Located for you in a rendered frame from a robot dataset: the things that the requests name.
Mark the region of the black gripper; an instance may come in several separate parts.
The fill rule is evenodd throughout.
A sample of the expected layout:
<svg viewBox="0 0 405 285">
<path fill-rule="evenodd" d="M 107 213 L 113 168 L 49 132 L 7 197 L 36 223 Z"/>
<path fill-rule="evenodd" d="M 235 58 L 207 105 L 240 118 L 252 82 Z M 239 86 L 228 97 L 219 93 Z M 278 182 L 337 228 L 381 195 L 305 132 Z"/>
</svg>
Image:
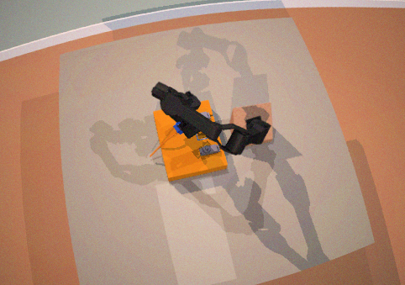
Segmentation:
<svg viewBox="0 0 405 285">
<path fill-rule="evenodd" d="M 179 122 L 180 124 L 177 127 L 183 132 L 183 134 L 188 138 L 192 138 L 194 135 L 200 132 L 200 130 L 196 129 L 192 125 L 190 125 L 187 121 L 180 118 L 179 116 L 171 116 L 169 115 L 175 122 Z"/>
</svg>

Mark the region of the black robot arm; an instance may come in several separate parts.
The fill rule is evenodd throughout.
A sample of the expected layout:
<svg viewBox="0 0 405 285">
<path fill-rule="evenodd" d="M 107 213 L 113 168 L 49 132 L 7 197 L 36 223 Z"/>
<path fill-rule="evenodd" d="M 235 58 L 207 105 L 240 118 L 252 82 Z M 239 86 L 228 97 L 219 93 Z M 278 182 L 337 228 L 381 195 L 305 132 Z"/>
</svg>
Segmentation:
<svg viewBox="0 0 405 285">
<path fill-rule="evenodd" d="M 199 99 L 191 92 L 177 92 L 176 89 L 158 82 L 151 96 L 162 101 L 161 109 L 165 115 L 179 116 L 190 125 L 203 132 L 206 137 L 217 142 L 220 148 L 232 155 L 241 155 L 249 144 L 261 145 L 271 125 L 262 121 L 260 116 L 247 119 L 246 129 L 236 124 L 219 124 L 206 118 L 198 111 Z M 226 146 L 221 145 L 218 137 L 222 130 L 234 129 Z"/>
</svg>

